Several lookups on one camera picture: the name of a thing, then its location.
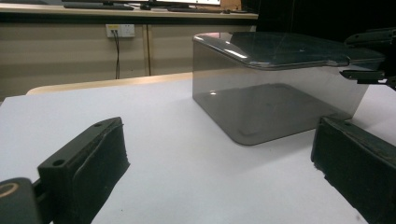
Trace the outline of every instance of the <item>white tabletop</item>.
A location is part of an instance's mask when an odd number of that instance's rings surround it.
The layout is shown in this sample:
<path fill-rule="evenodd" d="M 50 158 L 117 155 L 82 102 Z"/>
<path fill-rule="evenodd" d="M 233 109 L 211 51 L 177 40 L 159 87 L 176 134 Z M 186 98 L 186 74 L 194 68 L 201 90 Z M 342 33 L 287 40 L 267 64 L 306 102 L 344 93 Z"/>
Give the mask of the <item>white tabletop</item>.
<path fill-rule="evenodd" d="M 396 94 L 370 87 L 353 119 L 396 145 Z M 315 131 L 243 147 L 191 98 L 191 80 L 7 98 L 0 180 L 36 167 L 102 119 L 122 117 L 131 163 L 93 223 L 366 223 L 314 168 Z"/>

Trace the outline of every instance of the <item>box lid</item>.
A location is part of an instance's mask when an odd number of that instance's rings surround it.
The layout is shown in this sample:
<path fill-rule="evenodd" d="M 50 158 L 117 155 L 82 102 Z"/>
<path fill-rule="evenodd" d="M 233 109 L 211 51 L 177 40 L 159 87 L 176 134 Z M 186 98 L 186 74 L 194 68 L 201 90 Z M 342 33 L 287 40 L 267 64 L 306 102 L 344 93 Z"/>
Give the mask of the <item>box lid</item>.
<path fill-rule="evenodd" d="M 263 70 L 384 61 L 381 53 L 370 49 L 349 49 L 343 43 L 290 33 L 210 33 L 195 35 L 193 41 Z"/>

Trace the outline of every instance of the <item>electrical outlet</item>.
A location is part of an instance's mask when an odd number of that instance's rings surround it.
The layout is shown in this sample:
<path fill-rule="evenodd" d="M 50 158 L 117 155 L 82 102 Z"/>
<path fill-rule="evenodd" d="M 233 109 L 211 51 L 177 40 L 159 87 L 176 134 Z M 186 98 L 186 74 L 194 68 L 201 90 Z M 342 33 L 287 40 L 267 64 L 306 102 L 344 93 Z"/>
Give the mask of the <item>electrical outlet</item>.
<path fill-rule="evenodd" d="M 121 26 L 121 36 L 122 37 L 134 37 L 134 25 L 133 24 L 123 24 Z"/>
<path fill-rule="evenodd" d="M 117 31 L 118 35 L 121 35 L 121 26 L 119 24 L 106 24 L 106 34 L 107 37 L 114 37 L 111 31 Z"/>
<path fill-rule="evenodd" d="M 119 37 L 134 37 L 133 24 L 106 24 L 107 37 L 114 37 L 112 31 L 117 31 Z"/>

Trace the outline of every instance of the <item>plastic container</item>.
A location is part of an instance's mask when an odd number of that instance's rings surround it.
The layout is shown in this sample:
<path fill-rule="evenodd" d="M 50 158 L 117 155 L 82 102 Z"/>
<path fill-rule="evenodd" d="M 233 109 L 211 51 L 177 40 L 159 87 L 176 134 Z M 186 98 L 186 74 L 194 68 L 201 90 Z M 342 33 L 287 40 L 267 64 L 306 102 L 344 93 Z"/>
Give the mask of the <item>plastic container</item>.
<path fill-rule="evenodd" d="M 314 129 L 321 116 L 351 119 L 368 86 L 339 72 L 383 61 L 306 35 L 195 35 L 192 97 L 235 142 L 256 145 Z"/>

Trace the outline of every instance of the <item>power cord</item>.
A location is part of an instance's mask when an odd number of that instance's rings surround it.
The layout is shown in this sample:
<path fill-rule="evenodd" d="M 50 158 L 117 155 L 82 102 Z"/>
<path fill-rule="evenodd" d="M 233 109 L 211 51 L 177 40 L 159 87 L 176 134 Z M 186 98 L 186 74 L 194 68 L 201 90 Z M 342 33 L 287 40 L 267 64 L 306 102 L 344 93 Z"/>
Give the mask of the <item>power cord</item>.
<path fill-rule="evenodd" d="M 112 30 L 111 33 L 114 36 L 114 40 L 116 42 L 117 47 L 117 64 L 116 64 L 116 79 L 120 79 L 120 40 L 119 40 L 119 32 Z"/>

